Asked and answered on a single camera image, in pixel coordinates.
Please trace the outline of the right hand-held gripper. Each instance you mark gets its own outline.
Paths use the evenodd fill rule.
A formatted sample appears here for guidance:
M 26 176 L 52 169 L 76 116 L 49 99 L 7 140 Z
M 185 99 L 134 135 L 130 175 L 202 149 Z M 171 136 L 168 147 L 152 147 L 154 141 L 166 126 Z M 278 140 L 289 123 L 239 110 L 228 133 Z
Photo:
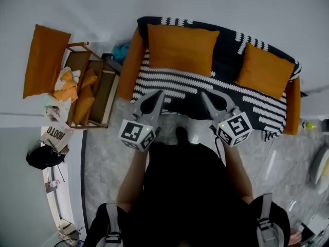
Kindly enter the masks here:
M 212 116 L 214 133 L 229 147 L 245 141 L 253 128 L 245 112 L 241 112 L 232 98 L 218 90 L 201 93 L 203 103 Z

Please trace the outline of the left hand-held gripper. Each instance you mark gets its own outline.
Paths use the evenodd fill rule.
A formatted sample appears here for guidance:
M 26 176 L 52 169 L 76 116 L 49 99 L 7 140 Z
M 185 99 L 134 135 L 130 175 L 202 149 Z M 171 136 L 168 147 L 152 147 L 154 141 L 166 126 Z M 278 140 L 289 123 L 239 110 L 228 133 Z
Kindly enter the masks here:
M 133 114 L 122 121 L 118 135 L 127 147 L 145 151 L 155 140 L 164 98 L 164 92 L 156 90 L 136 101 Z

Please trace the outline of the orange sofa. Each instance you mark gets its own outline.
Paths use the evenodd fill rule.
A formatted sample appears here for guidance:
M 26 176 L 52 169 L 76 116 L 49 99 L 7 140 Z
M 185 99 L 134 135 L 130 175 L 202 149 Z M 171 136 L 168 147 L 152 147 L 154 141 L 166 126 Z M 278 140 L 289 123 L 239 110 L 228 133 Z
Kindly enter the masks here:
M 163 114 L 178 114 L 196 120 L 208 120 L 201 93 L 214 89 L 229 95 L 245 112 L 252 127 L 263 132 L 268 141 L 281 134 L 296 135 L 300 122 L 301 63 L 281 50 L 244 33 L 221 26 L 173 17 L 144 16 L 138 19 L 126 59 L 121 70 L 118 96 L 132 103 L 143 95 L 162 90 Z M 213 52 L 210 77 L 174 69 L 149 67 L 148 24 L 171 25 L 219 31 Z M 293 63 L 294 71 L 280 99 L 237 85 L 246 43 Z

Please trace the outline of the orange sofa cushion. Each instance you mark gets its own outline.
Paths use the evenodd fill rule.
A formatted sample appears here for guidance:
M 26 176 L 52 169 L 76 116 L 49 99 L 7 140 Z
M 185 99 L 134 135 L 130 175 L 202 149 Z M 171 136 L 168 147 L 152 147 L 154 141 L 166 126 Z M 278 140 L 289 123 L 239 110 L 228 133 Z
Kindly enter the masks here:
M 149 67 L 211 76 L 219 31 L 148 24 Z
M 294 66 L 286 59 L 246 43 L 242 68 L 235 83 L 280 99 Z

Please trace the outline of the person's right forearm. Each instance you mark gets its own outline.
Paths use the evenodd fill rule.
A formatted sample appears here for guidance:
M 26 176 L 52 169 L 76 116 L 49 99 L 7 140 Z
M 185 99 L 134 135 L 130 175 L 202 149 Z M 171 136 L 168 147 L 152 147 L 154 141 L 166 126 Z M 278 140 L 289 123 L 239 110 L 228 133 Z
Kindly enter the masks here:
M 236 147 L 223 144 L 229 179 L 237 195 L 247 204 L 253 201 L 252 185 Z

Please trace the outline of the person's left forearm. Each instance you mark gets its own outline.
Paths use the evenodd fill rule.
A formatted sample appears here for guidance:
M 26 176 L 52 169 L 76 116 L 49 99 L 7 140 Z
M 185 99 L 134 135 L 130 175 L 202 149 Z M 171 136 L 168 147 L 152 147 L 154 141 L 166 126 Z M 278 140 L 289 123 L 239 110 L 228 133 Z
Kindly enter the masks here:
M 135 151 L 127 174 L 118 191 L 117 206 L 126 213 L 130 212 L 143 190 L 147 158 L 148 150 L 143 152 Z

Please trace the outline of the black white striped blanket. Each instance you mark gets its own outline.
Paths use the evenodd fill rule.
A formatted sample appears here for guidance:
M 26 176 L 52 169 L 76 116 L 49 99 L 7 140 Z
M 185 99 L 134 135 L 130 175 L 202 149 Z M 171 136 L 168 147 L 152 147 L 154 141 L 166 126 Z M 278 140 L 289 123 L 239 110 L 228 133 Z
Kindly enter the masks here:
M 172 17 L 138 19 L 141 57 L 131 102 L 163 90 L 165 114 L 209 119 L 201 93 L 227 94 L 268 141 L 296 135 L 301 63 L 247 34 Z

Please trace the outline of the person's left black shoe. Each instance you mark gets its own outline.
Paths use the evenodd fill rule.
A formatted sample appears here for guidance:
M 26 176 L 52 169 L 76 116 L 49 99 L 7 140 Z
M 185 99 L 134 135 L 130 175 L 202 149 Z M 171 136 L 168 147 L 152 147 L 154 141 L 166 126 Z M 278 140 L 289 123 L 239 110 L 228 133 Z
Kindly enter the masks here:
M 181 126 L 177 127 L 175 129 L 175 134 L 176 134 L 178 144 L 188 144 L 189 143 L 188 132 L 184 127 L 181 127 Z

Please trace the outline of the wooden rattan shelf rack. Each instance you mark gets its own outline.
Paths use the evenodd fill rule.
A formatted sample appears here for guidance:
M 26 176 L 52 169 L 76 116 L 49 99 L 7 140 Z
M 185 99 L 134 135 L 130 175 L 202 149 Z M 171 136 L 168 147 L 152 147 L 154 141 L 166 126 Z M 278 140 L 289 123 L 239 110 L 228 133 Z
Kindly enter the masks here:
M 111 109 L 119 82 L 119 73 L 105 60 L 88 48 L 88 42 L 71 43 L 67 45 L 69 55 L 65 65 L 71 70 L 81 71 L 78 82 L 78 94 L 82 91 L 82 83 L 88 70 L 93 70 L 97 80 L 90 86 L 93 104 L 86 110 L 80 123 L 74 122 L 77 107 L 82 102 L 76 100 L 70 107 L 66 124 L 72 129 L 86 130 L 108 128 Z

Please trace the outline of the teal cloth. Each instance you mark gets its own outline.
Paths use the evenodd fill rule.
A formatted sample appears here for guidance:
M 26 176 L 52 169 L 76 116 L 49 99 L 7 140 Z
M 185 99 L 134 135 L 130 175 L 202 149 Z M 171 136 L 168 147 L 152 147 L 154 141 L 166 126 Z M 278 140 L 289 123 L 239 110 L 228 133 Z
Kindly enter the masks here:
M 130 43 L 115 46 L 112 50 L 113 60 L 122 65 L 126 59 L 129 47 Z

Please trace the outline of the small orange pillow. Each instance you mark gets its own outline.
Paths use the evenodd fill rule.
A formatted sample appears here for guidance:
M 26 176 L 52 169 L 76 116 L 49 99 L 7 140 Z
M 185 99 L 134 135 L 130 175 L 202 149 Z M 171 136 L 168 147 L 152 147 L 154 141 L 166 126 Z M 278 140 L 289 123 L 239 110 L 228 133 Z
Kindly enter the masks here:
M 73 122 L 75 125 L 81 124 L 83 118 L 85 117 L 89 109 L 92 107 L 94 101 L 95 98 L 91 86 L 87 85 L 82 88 L 75 107 L 75 113 L 73 118 Z
M 88 69 L 85 74 L 84 78 L 81 84 L 81 89 L 83 89 L 86 86 L 93 86 L 98 79 L 98 76 L 95 73 L 95 70 L 93 68 Z

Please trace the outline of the white cloth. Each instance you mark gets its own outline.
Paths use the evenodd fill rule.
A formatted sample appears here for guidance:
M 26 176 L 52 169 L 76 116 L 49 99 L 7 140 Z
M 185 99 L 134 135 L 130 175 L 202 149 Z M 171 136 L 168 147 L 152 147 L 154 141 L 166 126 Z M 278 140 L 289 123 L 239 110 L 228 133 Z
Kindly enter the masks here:
M 70 67 L 64 67 L 60 72 L 60 81 L 73 81 L 74 83 L 78 84 L 81 76 L 81 71 L 74 70 L 72 71 Z

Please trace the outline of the orange cloth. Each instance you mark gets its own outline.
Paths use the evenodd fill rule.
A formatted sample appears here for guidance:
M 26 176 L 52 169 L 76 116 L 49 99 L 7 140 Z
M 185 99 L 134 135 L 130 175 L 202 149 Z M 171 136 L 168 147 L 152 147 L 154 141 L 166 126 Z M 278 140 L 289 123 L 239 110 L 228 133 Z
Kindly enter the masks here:
M 71 103 L 78 99 L 78 86 L 73 80 L 71 71 L 64 71 L 58 78 L 53 92 L 57 100 L 71 100 Z

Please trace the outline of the pale crumpled cloth pile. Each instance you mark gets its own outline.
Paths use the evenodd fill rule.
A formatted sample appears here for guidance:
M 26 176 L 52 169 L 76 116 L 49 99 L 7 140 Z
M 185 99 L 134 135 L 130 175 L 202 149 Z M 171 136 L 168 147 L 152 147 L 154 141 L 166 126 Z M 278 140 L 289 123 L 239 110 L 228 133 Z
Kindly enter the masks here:
M 69 97 L 66 100 L 57 100 L 52 95 L 46 95 L 44 97 L 43 115 L 50 121 L 57 121 L 56 118 L 49 113 L 50 110 L 55 112 L 64 122 L 67 122 L 69 110 L 71 107 L 72 98 Z

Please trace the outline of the person's black clothing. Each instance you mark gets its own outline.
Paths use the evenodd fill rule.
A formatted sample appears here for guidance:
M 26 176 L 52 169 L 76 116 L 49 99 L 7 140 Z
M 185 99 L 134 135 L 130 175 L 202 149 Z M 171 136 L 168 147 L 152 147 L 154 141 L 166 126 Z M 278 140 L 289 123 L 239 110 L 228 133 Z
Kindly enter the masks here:
M 130 212 L 101 204 L 83 247 L 288 247 L 286 211 L 235 192 L 226 161 L 202 144 L 153 143 Z

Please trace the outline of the beige printed tote bag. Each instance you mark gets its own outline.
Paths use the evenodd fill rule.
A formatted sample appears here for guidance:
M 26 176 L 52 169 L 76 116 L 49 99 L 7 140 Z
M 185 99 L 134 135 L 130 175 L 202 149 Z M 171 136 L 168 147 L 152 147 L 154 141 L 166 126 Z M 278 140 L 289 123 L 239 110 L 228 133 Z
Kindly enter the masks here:
M 72 130 L 62 127 L 42 127 L 40 142 L 51 146 L 54 152 L 58 154 L 67 154 L 69 152 L 68 143 L 73 135 Z

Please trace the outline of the large flat orange pillow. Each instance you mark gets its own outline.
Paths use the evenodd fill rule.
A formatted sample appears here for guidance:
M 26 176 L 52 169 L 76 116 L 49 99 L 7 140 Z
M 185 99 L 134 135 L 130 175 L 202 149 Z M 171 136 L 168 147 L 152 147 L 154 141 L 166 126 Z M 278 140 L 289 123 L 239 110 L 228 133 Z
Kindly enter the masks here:
M 35 25 L 25 72 L 24 99 L 54 90 L 70 37 L 70 33 Z

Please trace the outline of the black bag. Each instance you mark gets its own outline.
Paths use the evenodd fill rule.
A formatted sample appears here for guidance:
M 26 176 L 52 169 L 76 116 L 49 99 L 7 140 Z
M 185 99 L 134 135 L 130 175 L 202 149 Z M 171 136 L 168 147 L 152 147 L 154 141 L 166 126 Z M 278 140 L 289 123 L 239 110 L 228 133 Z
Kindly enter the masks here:
M 44 145 L 27 154 L 26 161 L 32 167 L 44 170 L 64 162 L 65 156 L 65 154 L 55 152 L 53 147 Z

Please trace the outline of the white round furniture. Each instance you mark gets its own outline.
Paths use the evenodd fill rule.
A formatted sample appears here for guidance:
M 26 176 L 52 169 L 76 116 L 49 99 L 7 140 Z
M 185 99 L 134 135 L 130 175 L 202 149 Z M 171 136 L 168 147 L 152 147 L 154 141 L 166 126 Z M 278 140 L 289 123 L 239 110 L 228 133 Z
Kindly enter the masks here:
M 309 176 L 315 190 L 319 195 L 329 187 L 329 172 L 324 178 L 320 178 L 322 168 L 329 158 L 329 145 L 323 145 L 315 155 L 310 166 Z

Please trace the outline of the yellow item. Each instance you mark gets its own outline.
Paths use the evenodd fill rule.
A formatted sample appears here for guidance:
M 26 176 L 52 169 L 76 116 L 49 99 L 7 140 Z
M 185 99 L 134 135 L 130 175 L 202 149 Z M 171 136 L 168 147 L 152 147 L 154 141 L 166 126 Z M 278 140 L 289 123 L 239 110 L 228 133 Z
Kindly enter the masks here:
M 327 159 L 326 163 L 324 164 L 324 166 L 322 168 L 320 178 L 324 178 L 328 172 L 329 172 L 329 158 Z

